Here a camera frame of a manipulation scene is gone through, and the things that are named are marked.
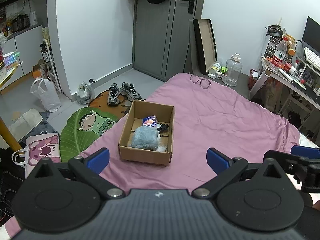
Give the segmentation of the person's right hand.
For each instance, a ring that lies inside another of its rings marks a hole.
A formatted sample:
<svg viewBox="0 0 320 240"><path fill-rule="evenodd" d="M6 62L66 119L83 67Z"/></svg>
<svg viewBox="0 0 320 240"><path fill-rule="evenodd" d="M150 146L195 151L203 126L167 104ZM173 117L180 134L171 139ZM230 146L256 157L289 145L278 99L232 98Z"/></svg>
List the person's right hand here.
<svg viewBox="0 0 320 240"><path fill-rule="evenodd" d="M318 210L318 211L320 211L320 200L319 201L317 201L315 204L313 204L313 206L312 206L314 209L316 209L316 210Z"/></svg>

